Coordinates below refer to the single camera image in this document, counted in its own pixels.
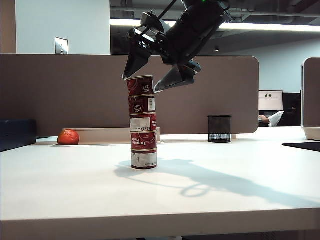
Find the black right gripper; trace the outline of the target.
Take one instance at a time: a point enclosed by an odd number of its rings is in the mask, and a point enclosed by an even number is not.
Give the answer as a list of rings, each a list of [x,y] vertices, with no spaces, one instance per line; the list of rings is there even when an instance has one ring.
[[[174,66],[171,70],[154,86],[154,92],[159,93],[167,89],[191,85],[195,82],[194,76],[202,68],[193,60],[178,62],[177,53],[169,46],[166,36],[159,32],[157,39],[153,39],[146,34],[142,34],[136,28],[129,30],[127,34],[130,51],[127,63],[122,74],[125,81],[143,68],[153,53],[161,56],[165,65]]]

